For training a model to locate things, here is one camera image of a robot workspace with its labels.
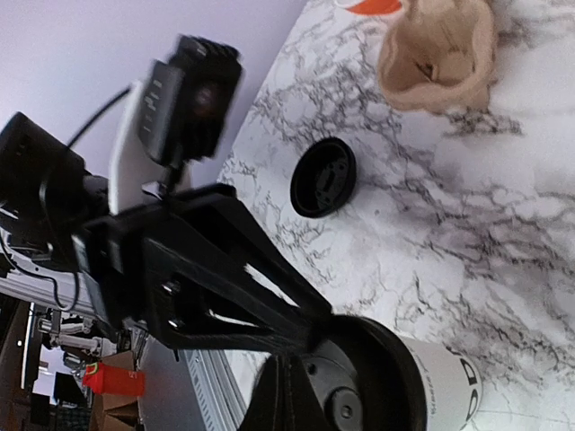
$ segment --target cable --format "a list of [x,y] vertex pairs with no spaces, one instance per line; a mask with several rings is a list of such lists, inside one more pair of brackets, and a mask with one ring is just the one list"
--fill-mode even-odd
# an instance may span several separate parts
[[[129,93],[129,91],[130,91],[130,87],[125,88],[124,90],[122,90],[121,92],[116,94],[113,98],[111,98],[103,107],[101,107],[95,114],[93,114],[90,117],[90,119],[82,126],[82,128],[80,128],[80,130],[78,130],[78,132],[76,132],[76,134],[72,137],[72,139],[70,139],[70,141],[66,145],[66,148],[64,148],[62,150],[58,159],[56,159],[56,161],[52,164],[52,166],[46,171],[46,175],[44,175],[44,179],[42,180],[42,183],[40,184],[40,193],[39,193],[40,204],[42,206],[42,211],[44,212],[44,215],[46,217],[46,222],[47,222],[48,228],[52,232],[52,236],[54,237],[54,242],[56,243],[56,245],[60,249],[60,252],[64,256],[66,263],[68,263],[68,265],[70,265],[70,266],[72,266],[72,263],[70,262],[70,259],[68,258],[66,251],[64,250],[64,247],[60,243],[60,240],[58,239],[58,235],[56,234],[56,231],[54,230],[54,225],[52,224],[52,220],[51,220],[50,214],[49,214],[48,203],[47,203],[46,199],[47,199],[47,192],[48,192],[50,178],[52,177],[52,174],[54,173],[56,168],[65,159],[66,155],[70,151],[72,151],[72,147],[80,140],[80,138],[88,131],[88,129],[98,119],[100,119],[100,117],[104,113],[106,113],[112,106],[114,106],[116,103],[121,101],[124,97],[126,97],[126,95]],[[5,251],[6,247],[4,244],[4,239],[2,240],[2,248],[3,248],[4,254],[6,254],[6,251]],[[58,293],[58,282],[55,278],[41,276],[39,274],[33,274],[30,271],[26,271],[26,270],[22,271],[21,268],[17,268],[17,265],[15,266],[15,268],[18,269],[23,274],[26,274],[30,277],[35,277],[35,278],[51,281],[54,285],[54,301],[61,311],[69,312],[75,308],[76,304],[78,303],[78,297],[80,296],[80,277],[78,276],[77,272],[73,272],[74,285],[75,285],[74,298],[72,299],[72,302],[69,305],[63,305],[62,302],[60,301],[60,297],[59,297],[59,293]]]

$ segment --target beige paper bag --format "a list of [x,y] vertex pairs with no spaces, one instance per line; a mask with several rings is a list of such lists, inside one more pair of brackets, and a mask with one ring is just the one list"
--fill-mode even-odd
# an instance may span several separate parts
[[378,79],[398,110],[486,109],[497,45],[485,0],[404,1],[385,37]]

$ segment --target round black cap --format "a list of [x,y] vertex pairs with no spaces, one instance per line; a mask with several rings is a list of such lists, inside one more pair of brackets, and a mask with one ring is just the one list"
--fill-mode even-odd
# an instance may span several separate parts
[[351,148],[337,137],[328,137],[313,144],[297,164],[291,180],[291,203],[303,217],[327,216],[348,201],[356,178]]

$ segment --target black lettering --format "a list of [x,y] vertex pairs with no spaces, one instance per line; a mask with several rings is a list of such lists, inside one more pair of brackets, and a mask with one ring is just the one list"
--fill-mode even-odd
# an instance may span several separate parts
[[465,420],[465,422],[469,422],[469,419],[473,417],[475,411],[479,407],[478,403],[479,403],[479,392],[476,389],[473,389],[473,392],[471,394],[471,401],[469,402],[469,411],[467,412],[467,419]]
[[469,365],[469,363],[463,358],[460,359],[461,365],[464,366],[465,374],[467,375],[467,380],[470,386],[474,386],[478,383],[477,374],[475,374],[474,369]]

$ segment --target white cylinder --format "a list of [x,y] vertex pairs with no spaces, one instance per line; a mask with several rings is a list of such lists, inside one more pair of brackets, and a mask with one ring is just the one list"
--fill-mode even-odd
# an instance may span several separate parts
[[477,412],[482,380],[466,356],[438,344],[400,337],[420,370],[428,410],[427,431],[459,431]]

